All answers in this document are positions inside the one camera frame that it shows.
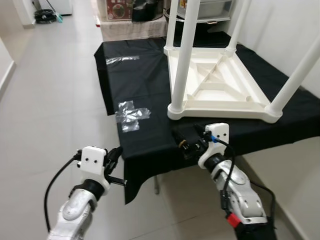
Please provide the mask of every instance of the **gray tile floor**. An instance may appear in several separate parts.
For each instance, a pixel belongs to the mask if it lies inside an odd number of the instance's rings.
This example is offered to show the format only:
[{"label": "gray tile floor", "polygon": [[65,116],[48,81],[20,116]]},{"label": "gray tile floor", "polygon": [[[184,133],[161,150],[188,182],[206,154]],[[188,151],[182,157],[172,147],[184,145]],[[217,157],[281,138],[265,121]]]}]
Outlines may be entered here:
[{"label": "gray tile floor", "polygon": [[[0,102],[0,239],[44,240],[43,197],[48,182],[76,149],[119,145],[114,116],[107,116],[93,53],[102,42],[89,1],[75,0],[62,24],[37,25]],[[123,162],[114,171],[123,176]],[[49,196],[54,224],[59,207],[79,183],[73,165]],[[160,176],[161,192],[145,182],[124,205],[112,186],[85,239],[233,240],[209,175],[190,167]],[[279,239],[293,236],[279,222]]]}]

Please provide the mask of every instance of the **table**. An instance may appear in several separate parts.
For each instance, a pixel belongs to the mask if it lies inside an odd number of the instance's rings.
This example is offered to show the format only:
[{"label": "table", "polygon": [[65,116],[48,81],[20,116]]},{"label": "table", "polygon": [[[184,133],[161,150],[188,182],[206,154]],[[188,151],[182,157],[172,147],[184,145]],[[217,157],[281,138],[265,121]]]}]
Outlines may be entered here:
[{"label": "table", "polygon": [[[196,47],[224,48],[230,37],[224,32],[197,35]],[[179,37],[175,45],[180,44]],[[228,123],[229,143],[237,155],[291,144],[320,136],[320,101],[310,92],[298,89],[283,117],[274,124],[256,119],[184,117],[172,121],[167,117],[171,101],[167,57],[163,54],[165,38],[104,42],[95,53],[97,71],[108,115],[118,110],[118,103],[133,101],[136,108],[148,108],[149,119],[139,121],[140,129],[124,133],[118,123],[118,135],[123,147],[125,202],[131,202],[141,185],[150,177],[197,164],[184,160],[171,135],[179,129],[190,142],[198,135],[193,123],[201,125]],[[271,66],[254,51],[238,44],[237,54],[272,100],[288,77]],[[139,56],[139,59],[118,61],[106,65],[106,59]]]}]

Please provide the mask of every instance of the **black cable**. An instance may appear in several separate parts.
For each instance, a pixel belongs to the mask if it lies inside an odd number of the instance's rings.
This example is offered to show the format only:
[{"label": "black cable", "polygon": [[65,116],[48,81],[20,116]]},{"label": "black cable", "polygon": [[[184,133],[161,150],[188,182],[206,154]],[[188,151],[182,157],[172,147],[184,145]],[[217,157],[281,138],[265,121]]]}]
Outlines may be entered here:
[{"label": "black cable", "polygon": [[251,182],[251,184],[257,186],[258,188],[261,188],[261,189],[267,191],[271,195],[272,200],[271,200],[271,204],[270,204],[270,218],[271,218],[272,224],[274,224],[275,223],[275,213],[276,213],[276,195],[274,194],[273,191],[271,191],[266,186],[263,186],[259,183],[254,182],[254,181],[250,181],[250,182]]},{"label": "black cable", "polygon": [[57,177],[59,177],[59,175],[75,160],[75,156],[73,156],[73,158],[71,158],[65,165],[63,165],[63,167],[54,175],[54,177],[52,178],[51,182],[49,183],[48,187],[46,188],[45,191],[45,195],[44,195],[44,217],[45,217],[45,224],[46,224],[46,228],[48,230],[48,233],[51,230],[50,227],[50,222],[49,222],[49,217],[48,217],[48,195],[49,195],[49,191],[51,189],[51,186],[54,184],[55,180],[57,179]]},{"label": "black cable", "polygon": [[215,141],[217,143],[220,143],[220,144],[223,144],[225,145],[230,151],[231,151],[231,167],[230,167],[230,171],[229,171],[229,174],[228,176],[226,177],[226,180],[225,180],[225,183],[224,183],[224,186],[223,186],[223,190],[222,190],[222,196],[223,196],[223,200],[224,200],[224,206],[225,206],[225,212],[228,214],[230,214],[230,211],[229,211],[229,207],[228,207],[228,193],[227,193],[227,187],[228,187],[228,184],[230,182],[230,179],[231,179],[231,175],[232,175],[232,172],[235,168],[235,164],[236,164],[236,152],[235,150],[233,149],[232,146],[230,146],[228,143],[226,143],[225,141],[219,139],[219,138],[216,138]]}]

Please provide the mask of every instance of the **baseboard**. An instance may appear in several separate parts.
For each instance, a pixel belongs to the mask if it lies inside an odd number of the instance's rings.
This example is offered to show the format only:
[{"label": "baseboard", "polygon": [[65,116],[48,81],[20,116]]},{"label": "baseboard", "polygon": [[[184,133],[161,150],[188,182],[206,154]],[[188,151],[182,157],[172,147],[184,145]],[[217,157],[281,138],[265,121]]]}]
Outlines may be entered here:
[{"label": "baseboard", "polygon": [[34,29],[36,27],[36,20],[34,19],[31,24],[23,25],[24,29]]},{"label": "baseboard", "polygon": [[[245,160],[244,157],[242,157],[242,156],[237,157],[236,165],[242,171],[244,171],[251,180],[253,180],[261,185],[264,185],[264,183],[261,181],[261,179],[258,177],[256,172],[252,169],[252,167],[249,165],[249,163]],[[296,240],[308,239],[308,238],[306,238],[303,230],[300,229],[299,226],[297,225],[297,223],[293,220],[290,213],[288,211],[286,211],[285,209],[283,209],[279,205],[278,202],[276,203],[276,215],[281,218],[281,220],[283,221],[283,223],[285,224],[287,229],[295,236]]]},{"label": "baseboard", "polygon": [[3,78],[0,81],[0,101],[1,101],[5,91],[7,89],[7,86],[9,84],[9,81],[10,81],[12,75],[15,72],[16,67],[17,67],[17,65],[16,65],[15,61],[12,60],[12,62],[10,63],[10,66],[8,67]]}]

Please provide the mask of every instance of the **clear tape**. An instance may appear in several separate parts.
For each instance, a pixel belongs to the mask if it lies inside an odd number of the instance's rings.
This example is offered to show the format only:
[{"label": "clear tape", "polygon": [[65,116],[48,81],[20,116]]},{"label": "clear tape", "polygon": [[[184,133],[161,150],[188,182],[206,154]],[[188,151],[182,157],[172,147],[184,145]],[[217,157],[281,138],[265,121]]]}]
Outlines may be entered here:
[{"label": "clear tape", "polygon": [[118,104],[119,111],[115,112],[117,123],[121,123],[122,132],[127,133],[140,129],[139,120],[150,118],[148,108],[135,108],[134,101],[124,101]]},{"label": "clear tape", "polygon": [[128,61],[128,60],[138,60],[138,59],[140,59],[139,56],[117,56],[112,58],[106,58],[105,63],[107,65],[110,65],[117,62]]}]

